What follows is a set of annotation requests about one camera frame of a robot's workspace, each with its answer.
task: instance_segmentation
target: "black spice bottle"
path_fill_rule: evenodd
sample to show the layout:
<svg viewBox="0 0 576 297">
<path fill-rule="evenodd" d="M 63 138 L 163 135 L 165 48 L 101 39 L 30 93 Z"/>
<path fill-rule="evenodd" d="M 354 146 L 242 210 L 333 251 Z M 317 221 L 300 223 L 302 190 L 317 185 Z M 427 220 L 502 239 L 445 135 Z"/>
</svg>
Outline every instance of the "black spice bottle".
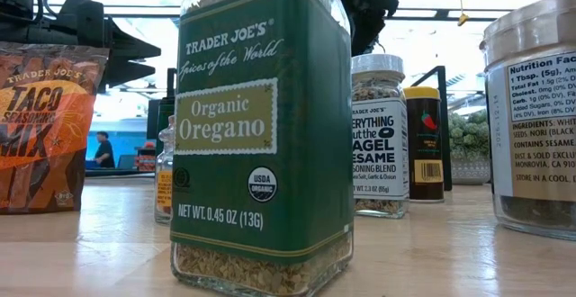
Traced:
<svg viewBox="0 0 576 297">
<path fill-rule="evenodd" d="M 429 86 L 404 89 L 408 108 L 410 201 L 444 201 L 440 93 Z"/>
</svg>

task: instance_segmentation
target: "blue wall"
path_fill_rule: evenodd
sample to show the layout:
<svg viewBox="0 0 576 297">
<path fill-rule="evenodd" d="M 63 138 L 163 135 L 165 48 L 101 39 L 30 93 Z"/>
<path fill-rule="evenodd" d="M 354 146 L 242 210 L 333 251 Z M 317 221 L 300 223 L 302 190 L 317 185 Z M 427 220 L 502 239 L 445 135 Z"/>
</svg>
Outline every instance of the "blue wall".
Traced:
<svg viewBox="0 0 576 297">
<path fill-rule="evenodd" d="M 118 166 L 118 160 L 122 155 L 136 155 L 134 148 L 143 147 L 147 141 L 145 131 L 107 131 L 109 141 L 112 144 L 114 160 Z M 96 140 L 96 131 L 88 133 L 88 149 L 86 158 L 94 158 L 98 150 L 98 141 Z"/>
</svg>

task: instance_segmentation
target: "green label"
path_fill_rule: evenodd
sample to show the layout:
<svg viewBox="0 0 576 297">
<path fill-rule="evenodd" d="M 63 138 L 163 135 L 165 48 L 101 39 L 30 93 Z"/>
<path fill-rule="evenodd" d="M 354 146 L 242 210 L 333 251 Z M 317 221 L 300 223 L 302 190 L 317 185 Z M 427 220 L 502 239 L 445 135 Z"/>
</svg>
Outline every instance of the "green label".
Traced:
<svg viewBox="0 0 576 297">
<path fill-rule="evenodd" d="M 179 95 L 176 154 L 275 154 L 277 84 L 272 78 Z"/>
<path fill-rule="evenodd" d="M 182 17 L 171 239 L 292 264 L 351 230 L 350 36 L 319 0 Z"/>
</svg>

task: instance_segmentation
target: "taco seasoning mix bag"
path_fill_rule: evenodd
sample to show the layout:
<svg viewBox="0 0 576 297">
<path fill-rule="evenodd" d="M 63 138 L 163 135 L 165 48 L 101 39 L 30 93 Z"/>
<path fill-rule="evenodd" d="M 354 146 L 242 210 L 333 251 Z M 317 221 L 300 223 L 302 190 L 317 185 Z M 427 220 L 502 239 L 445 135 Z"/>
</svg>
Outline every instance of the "taco seasoning mix bag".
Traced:
<svg viewBox="0 0 576 297">
<path fill-rule="evenodd" d="M 0 42 L 0 214 L 79 211 L 108 49 Z"/>
</svg>

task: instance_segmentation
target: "seasoning blend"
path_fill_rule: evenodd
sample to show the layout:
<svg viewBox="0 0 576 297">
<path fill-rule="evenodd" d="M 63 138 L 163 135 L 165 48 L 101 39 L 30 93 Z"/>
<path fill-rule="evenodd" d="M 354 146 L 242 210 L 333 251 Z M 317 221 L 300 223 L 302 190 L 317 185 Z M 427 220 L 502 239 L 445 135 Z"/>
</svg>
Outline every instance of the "seasoning blend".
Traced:
<svg viewBox="0 0 576 297">
<path fill-rule="evenodd" d="M 501 224 L 576 239 L 576 0 L 543 0 L 484 32 L 492 191 Z"/>
<path fill-rule="evenodd" d="M 108 53 L 0 41 L 0 215 L 80 211 Z"/>
<path fill-rule="evenodd" d="M 184 0 L 172 269 L 312 296 L 352 257 L 351 46 L 340 0 Z"/>
<path fill-rule="evenodd" d="M 402 59 L 352 58 L 356 214 L 402 218 L 408 211 L 408 129 Z"/>
<path fill-rule="evenodd" d="M 172 164 L 174 160 L 175 116 L 168 117 L 168 128 L 158 138 L 164 150 L 156 160 L 156 206 L 154 219 L 158 224 L 168 225 L 172 218 Z"/>
<path fill-rule="evenodd" d="M 404 89 L 408 106 L 410 201 L 442 203 L 440 92 L 429 86 Z"/>
</svg>

